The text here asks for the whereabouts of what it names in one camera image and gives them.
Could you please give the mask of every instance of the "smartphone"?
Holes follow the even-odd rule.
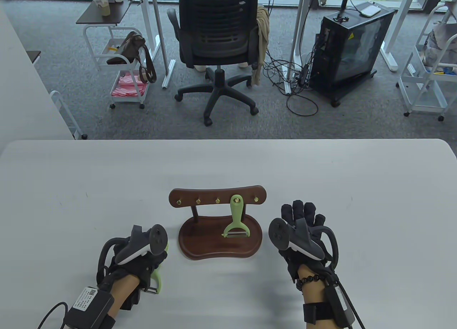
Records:
[[[377,14],[381,8],[375,6],[375,5],[370,5],[363,10],[360,11],[360,14],[364,17],[373,17],[375,14]]]

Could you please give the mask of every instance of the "white wall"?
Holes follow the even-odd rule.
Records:
[[[24,139],[73,136],[0,4],[0,153],[9,142]]]

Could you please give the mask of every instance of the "label sticker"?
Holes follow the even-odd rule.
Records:
[[[90,303],[92,303],[92,300],[95,298],[97,295],[98,290],[96,288],[85,288],[78,299],[75,301],[75,304],[73,304],[72,308],[75,308],[77,310],[81,311],[86,311],[87,308],[89,307]]]
[[[341,306],[343,306],[343,310],[346,311],[347,305],[346,305],[346,301],[344,300],[343,293],[341,292],[340,287],[336,286],[335,290],[336,290],[336,294],[338,295],[338,298],[340,299]]]

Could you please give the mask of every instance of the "forearm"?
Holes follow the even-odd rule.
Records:
[[[111,295],[114,298],[114,303],[111,306],[110,311],[108,311],[109,316],[116,318],[122,304],[124,304],[124,301],[137,288],[139,282],[140,280],[134,275],[127,275],[114,282],[113,287],[111,288]]]
[[[307,278],[315,273],[305,265],[301,265],[298,269],[300,279]],[[303,299],[307,303],[319,303],[325,301],[324,296],[325,284],[322,280],[305,283],[302,287]],[[333,319],[323,319],[317,321],[316,324],[306,324],[306,329],[339,329]]]

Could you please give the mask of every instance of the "brown handbag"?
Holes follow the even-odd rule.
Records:
[[[146,66],[143,66],[140,58],[140,49],[143,48],[144,55],[146,57]],[[149,54],[149,49],[146,46],[146,40],[135,31],[131,31],[124,41],[121,43],[117,50],[117,54],[122,55],[133,63],[135,60],[138,61],[139,77],[140,80],[146,84],[147,82],[155,83],[157,81],[157,74],[155,73],[154,64]],[[108,65],[125,65],[125,60],[122,58],[111,58],[106,61]]]

